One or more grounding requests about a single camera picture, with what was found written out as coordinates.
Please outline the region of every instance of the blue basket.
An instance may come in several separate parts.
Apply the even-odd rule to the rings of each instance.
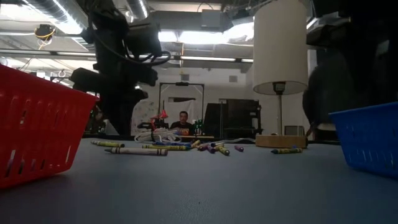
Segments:
[[[398,177],[398,103],[330,113],[349,166]]]

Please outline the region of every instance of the dark hair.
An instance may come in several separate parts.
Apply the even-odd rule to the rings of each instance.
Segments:
[[[180,112],[180,115],[181,115],[182,113],[185,113],[185,114],[188,116],[188,113],[187,113],[186,111],[181,111],[181,112]]]

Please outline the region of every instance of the red basket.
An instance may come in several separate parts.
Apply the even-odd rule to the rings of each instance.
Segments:
[[[0,65],[0,189],[68,170],[95,101]]]

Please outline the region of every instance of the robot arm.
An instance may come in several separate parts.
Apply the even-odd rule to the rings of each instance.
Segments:
[[[165,63],[171,55],[161,51],[159,27],[150,17],[129,25],[112,0],[79,0],[78,4],[88,15],[89,28],[81,36],[95,44],[94,69],[99,74],[79,68],[72,73],[73,87],[99,93],[104,115],[120,135],[130,135],[132,109],[145,97],[135,89],[137,82],[154,86],[157,72],[152,66]],[[149,54],[149,63],[139,58],[143,54]],[[157,60],[163,54],[167,58]]]

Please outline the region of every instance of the plastic basket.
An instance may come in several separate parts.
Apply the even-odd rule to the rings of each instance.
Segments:
[[[347,164],[398,177],[398,103],[330,114]]]
[[[0,65],[0,189],[68,170],[95,101]]]

